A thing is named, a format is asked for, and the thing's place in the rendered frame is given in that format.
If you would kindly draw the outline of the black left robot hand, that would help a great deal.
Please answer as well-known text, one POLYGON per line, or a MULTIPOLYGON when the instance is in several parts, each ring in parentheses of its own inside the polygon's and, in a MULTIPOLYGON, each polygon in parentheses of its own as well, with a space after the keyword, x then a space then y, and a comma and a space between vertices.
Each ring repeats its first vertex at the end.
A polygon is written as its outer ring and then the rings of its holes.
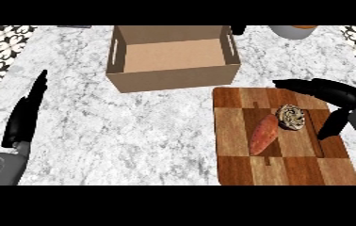
POLYGON ((10 148, 15 142, 32 141, 37 111, 43 100, 43 94, 47 89, 46 75, 47 71, 43 70, 35 79, 29 94, 19 99, 12 110, 1 141, 3 148, 10 148))

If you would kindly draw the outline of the orange sweet potato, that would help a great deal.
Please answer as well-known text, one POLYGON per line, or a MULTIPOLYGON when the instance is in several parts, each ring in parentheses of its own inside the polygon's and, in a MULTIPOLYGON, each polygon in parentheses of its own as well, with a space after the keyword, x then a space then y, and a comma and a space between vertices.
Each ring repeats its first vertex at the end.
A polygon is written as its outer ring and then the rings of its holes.
POLYGON ((249 154, 258 155, 278 137, 278 118, 269 114, 257 123, 249 139, 249 154))

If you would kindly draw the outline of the swirled cupcake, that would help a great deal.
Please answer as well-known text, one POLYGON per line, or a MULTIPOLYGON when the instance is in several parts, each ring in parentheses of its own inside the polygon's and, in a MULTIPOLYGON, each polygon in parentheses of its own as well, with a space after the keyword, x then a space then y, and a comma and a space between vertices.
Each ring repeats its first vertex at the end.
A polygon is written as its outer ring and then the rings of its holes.
POLYGON ((275 112, 278 124, 283 129, 300 130, 304 126, 304 113, 295 105, 283 105, 275 112))

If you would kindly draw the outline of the grey pot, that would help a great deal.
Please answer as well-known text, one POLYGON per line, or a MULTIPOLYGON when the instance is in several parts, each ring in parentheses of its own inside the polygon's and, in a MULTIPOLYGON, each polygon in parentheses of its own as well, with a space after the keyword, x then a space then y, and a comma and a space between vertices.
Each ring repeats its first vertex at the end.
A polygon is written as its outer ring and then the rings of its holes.
POLYGON ((314 25, 272 25, 270 29, 273 33, 289 40, 303 40, 316 30, 314 25))

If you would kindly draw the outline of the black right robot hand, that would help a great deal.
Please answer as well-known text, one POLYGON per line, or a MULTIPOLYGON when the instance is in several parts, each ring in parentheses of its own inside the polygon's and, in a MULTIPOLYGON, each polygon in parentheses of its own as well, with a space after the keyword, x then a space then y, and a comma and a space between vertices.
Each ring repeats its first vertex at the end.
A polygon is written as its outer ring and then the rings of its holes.
POLYGON ((322 125, 317 139, 337 136, 350 123, 356 129, 356 88, 350 85, 313 78, 310 81, 301 79, 273 80, 278 89, 288 89, 297 93, 314 96, 338 109, 329 114, 322 125))

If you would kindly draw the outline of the checkered wooden cutting board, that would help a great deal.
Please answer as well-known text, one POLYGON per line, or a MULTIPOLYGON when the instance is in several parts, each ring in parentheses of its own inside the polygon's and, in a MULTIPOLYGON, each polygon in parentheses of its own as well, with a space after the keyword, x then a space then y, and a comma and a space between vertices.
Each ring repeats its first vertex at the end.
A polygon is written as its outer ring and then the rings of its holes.
POLYGON ((356 170, 338 136, 317 139, 329 116, 326 103, 286 89, 213 89, 217 172, 221 185, 350 185, 356 170), (306 124, 278 130, 278 138, 258 155, 249 139, 258 121, 282 105, 303 109, 306 124))

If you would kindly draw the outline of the small black object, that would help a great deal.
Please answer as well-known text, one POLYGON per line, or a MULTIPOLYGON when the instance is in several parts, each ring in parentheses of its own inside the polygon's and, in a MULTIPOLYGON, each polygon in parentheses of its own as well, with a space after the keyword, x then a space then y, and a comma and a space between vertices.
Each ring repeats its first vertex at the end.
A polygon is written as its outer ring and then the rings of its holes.
POLYGON ((233 35, 242 35, 245 32, 247 27, 244 25, 233 25, 230 27, 230 31, 233 35))

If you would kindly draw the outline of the open cardboard box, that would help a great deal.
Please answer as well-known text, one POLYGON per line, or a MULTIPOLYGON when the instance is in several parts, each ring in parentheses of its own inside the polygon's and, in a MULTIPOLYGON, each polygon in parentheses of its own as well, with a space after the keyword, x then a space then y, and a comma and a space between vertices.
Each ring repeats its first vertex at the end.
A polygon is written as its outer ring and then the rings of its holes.
POLYGON ((106 77, 119 92, 218 86, 241 67, 227 25, 117 25, 106 77))

